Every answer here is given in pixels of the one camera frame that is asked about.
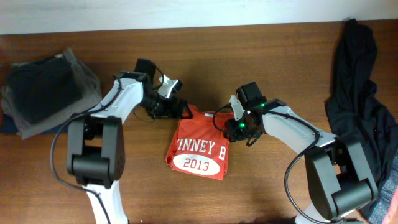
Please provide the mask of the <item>orange printed t-shirt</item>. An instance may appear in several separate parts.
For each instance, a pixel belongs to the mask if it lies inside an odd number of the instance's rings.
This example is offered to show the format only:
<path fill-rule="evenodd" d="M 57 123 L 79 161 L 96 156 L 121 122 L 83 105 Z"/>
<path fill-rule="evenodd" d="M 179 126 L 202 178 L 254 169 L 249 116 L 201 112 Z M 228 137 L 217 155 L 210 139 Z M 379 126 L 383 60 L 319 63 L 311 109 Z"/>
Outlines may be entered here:
<path fill-rule="evenodd" d="M 165 161 L 172 170 L 216 180 L 228 171 L 229 140 L 222 130 L 230 113 L 200 111 L 189 104 L 193 118 L 181 119 Z"/>

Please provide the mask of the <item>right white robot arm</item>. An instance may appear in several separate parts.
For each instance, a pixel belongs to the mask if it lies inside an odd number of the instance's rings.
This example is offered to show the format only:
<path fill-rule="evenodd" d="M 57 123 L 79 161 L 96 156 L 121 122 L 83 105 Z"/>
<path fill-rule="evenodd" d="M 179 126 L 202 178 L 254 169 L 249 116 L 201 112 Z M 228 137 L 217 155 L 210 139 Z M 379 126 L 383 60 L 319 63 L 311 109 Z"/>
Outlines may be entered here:
<path fill-rule="evenodd" d="M 257 84 L 236 89 L 226 105 L 234 118 L 225 123 L 225 138 L 252 146 L 263 134 L 273 136 L 297 153 L 286 169 L 284 189 L 289 200 L 289 174 L 305 161 L 311 204 L 298 211 L 294 223 L 347 223 L 345 215 L 375 201 L 378 189 L 360 142 L 352 136 L 325 132 L 295 114 L 283 101 L 267 100 Z"/>

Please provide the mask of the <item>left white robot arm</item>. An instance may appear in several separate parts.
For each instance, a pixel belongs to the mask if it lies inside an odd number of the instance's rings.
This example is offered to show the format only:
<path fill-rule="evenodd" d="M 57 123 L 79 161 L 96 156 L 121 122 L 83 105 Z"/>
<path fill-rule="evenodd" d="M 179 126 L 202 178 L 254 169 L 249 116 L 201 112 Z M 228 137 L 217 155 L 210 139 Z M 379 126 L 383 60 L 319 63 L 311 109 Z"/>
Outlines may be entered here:
<path fill-rule="evenodd" d="M 123 124 L 137 108 L 151 119 L 182 119 L 185 100 L 174 96 L 182 82 L 160 74 L 150 60 L 139 59 L 133 71 L 122 71 L 108 94 L 68 125 L 67 171 L 89 197 L 96 223 L 129 223 L 119 181 L 126 163 Z"/>

